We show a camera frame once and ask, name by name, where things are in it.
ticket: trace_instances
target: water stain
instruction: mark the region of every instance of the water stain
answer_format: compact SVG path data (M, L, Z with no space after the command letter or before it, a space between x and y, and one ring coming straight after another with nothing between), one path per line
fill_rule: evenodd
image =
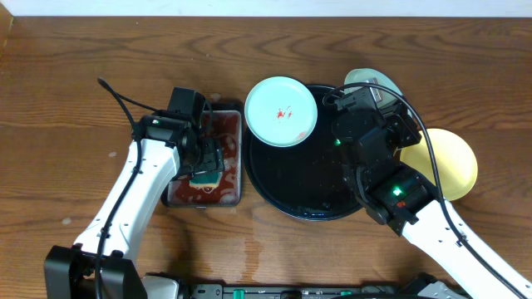
M260 266L260 253L264 246L256 241L253 237L246 238L244 241L244 253L246 254L245 270L242 272L242 278L237 283L257 283L253 276Z

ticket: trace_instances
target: yellow bowl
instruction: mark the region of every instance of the yellow bowl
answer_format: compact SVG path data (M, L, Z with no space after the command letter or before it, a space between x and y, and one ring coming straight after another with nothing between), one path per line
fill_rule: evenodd
M460 136L448 130L428 129L440 173L443 196L447 200L463 197L471 191L478 175L476 157ZM425 175L434 184L431 159L425 138L418 145L401 150L401 162Z

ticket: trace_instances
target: small bowl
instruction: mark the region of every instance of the small bowl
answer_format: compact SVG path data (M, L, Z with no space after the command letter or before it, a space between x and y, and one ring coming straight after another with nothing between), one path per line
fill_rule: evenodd
M259 82L248 94L244 115L251 132L267 145L288 147L307 139L318 120L308 88L276 76Z

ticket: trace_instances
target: sponge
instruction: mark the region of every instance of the sponge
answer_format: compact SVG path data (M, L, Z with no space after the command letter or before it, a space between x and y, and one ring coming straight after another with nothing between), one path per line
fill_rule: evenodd
M190 180L190 187L193 188L216 188L219 185L219 181L222 179L222 173L211 173L211 174L203 174L203 175L196 175L194 178Z

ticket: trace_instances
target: round black plate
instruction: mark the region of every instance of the round black plate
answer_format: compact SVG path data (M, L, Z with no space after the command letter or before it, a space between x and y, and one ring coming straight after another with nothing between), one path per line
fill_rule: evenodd
M307 220L332 220L361 208L342 181L340 153L331 132L338 115L322 104L330 86L307 86L318 105L318 121L302 143L278 148L244 134L244 166L259 194L288 215Z

